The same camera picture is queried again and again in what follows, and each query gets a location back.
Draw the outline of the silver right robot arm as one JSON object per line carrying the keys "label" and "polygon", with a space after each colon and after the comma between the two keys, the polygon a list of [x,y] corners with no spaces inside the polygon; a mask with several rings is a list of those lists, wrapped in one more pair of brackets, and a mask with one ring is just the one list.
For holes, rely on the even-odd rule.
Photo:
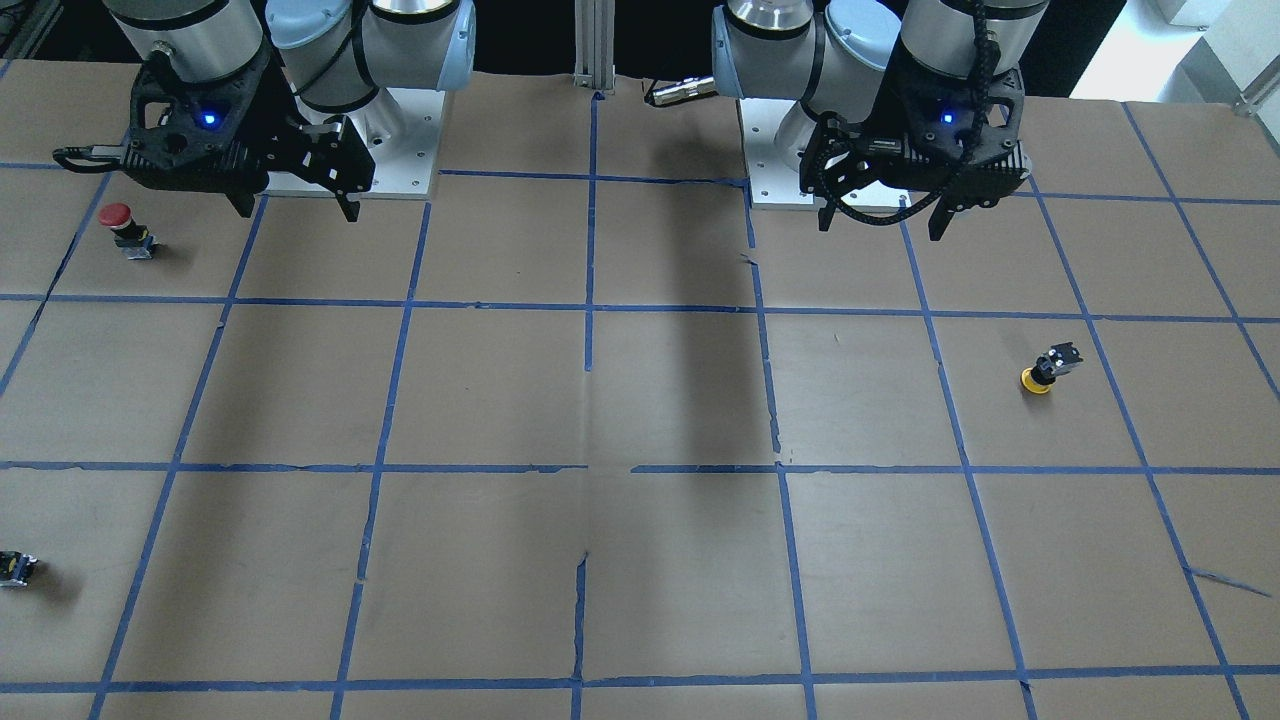
{"label": "silver right robot arm", "polygon": [[216,193],[248,217],[274,172],[348,222],[394,142],[393,88],[454,91],[474,68],[471,1],[110,1],[141,56],[118,146],[81,152],[151,190]]}

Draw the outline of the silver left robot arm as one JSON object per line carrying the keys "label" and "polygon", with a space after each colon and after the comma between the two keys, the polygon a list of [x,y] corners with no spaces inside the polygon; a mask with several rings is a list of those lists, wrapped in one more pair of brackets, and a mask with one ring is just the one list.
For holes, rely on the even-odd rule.
{"label": "silver left robot arm", "polygon": [[993,208],[1030,176],[1019,61],[1044,1],[728,1],[713,13],[713,77],[728,97],[787,100],[797,188],[836,215],[892,225]]}

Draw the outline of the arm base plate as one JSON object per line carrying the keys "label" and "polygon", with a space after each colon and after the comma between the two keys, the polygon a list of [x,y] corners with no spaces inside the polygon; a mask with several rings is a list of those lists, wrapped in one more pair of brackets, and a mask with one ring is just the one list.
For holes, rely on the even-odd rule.
{"label": "arm base plate", "polygon": [[383,88],[347,117],[365,142],[375,172],[357,199],[428,200],[451,95],[422,88]]}
{"label": "arm base plate", "polygon": [[815,122],[785,99],[742,99],[739,115],[753,204],[814,211],[820,204],[801,191],[799,167]]}

